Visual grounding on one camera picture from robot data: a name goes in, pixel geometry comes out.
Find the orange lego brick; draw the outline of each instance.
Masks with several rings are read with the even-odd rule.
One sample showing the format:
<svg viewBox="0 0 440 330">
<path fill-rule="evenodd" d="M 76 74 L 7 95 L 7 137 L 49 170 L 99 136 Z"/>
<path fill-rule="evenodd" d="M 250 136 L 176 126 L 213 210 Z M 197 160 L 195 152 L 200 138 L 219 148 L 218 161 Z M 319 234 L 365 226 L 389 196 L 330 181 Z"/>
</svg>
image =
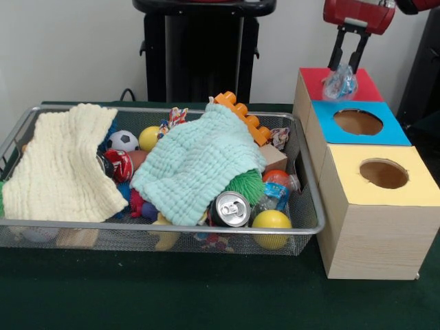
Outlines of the orange lego brick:
<svg viewBox="0 0 440 330">
<path fill-rule="evenodd" d="M 267 140 L 270 138 L 270 130 L 264 126 L 257 129 L 260 124 L 259 119 L 255 115 L 249 115 L 246 117 L 248 114 L 248 108 L 243 103 L 235 104 L 237 98 L 234 93 L 230 91 L 227 91 L 224 94 L 220 93 L 216 96 L 214 101 L 220 105 L 224 105 L 235 113 L 247 125 L 247 129 L 259 146 L 263 146 L 267 143 Z"/>
</svg>

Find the yellow tennis ball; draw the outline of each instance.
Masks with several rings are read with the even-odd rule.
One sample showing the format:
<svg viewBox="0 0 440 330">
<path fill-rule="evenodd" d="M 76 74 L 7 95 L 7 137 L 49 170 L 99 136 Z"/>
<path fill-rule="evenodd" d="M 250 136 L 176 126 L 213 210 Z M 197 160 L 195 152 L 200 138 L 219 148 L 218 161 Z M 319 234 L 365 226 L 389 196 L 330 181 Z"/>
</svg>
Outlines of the yellow tennis ball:
<svg viewBox="0 0 440 330">
<path fill-rule="evenodd" d="M 139 135 L 139 147 L 141 150 L 150 152 L 157 143 L 157 134 L 159 134 L 158 126 L 150 126 Z"/>
<path fill-rule="evenodd" d="M 256 216 L 253 228 L 285 228 L 291 229 L 292 223 L 284 213 L 277 210 L 267 210 Z M 279 250 L 286 245 L 289 235 L 254 235 L 254 240 L 264 249 Z"/>
</svg>

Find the green spiky ball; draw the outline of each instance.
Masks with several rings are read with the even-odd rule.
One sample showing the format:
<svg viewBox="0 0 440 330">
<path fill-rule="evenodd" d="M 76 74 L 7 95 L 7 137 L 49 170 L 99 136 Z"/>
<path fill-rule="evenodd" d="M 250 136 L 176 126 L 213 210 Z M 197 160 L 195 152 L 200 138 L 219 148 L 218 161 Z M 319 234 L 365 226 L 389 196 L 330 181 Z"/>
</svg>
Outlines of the green spiky ball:
<svg viewBox="0 0 440 330">
<path fill-rule="evenodd" d="M 264 194 L 265 184 L 257 170 L 249 170 L 246 173 L 237 175 L 226 187 L 225 191 L 234 191 L 242 194 L 250 205 L 259 202 Z"/>
<path fill-rule="evenodd" d="M 3 210 L 3 185 L 5 183 L 3 181 L 0 181 L 0 217 L 5 215 L 5 212 Z"/>
</svg>

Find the wire mesh basket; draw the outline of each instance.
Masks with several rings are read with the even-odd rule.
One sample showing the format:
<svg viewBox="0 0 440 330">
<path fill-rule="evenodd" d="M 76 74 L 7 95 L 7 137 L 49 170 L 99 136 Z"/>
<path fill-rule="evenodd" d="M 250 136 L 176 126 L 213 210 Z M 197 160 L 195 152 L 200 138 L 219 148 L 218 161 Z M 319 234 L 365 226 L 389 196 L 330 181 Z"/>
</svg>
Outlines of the wire mesh basket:
<svg viewBox="0 0 440 330">
<path fill-rule="evenodd" d="M 0 147 L 1 180 L 13 175 L 22 156 L 22 146 L 32 139 L 38 116 L 47 112 L 68 111 L 69 108 L 42 105 L 23 114 Z M 118 129 L 130 131 L 135 136 L 146 127 L 158 125 L 169 114 L 169 109 L 117 109 Z M 203 113 L 190 110 L 186 119 L 196 120 Z M 302 186 L 301 192 L 291 194 L 283 211 L 290 218 L 292 229 L 149 225 L 143 223 L 142 218 L 131 218 L 129 212 L 103 223 L 0 218 L 0 247 L 299 255 L 311 236 L 325 225 L 303 129 L 299 120 L 290 114 L 253 114 L 258 116 L 261 125 L 269 129 L 290 128 L 290 139 L 285 147 L 287 172 L 296 171 Z M 257 243 L 261 240 L 266 248 Z M 280 241 L 286 241 L 286 244 L 280 244 Z"/>
</svg>

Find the black and white ball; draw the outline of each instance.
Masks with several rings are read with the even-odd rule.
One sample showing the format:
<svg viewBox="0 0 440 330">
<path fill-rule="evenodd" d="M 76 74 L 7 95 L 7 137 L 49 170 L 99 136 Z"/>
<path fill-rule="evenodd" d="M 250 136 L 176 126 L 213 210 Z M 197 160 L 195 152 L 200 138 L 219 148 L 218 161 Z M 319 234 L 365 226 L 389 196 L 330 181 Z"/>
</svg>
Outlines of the black and white ball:
<svg viewBox="0 0 440 330">
<path fill-rule="evenodd" d="M 107 150 L 123 150 L 126 152 L 139 150 L 138 139 L 128 131 L 118 131 L 110 135 L 107 141 Z"/>
</svg>

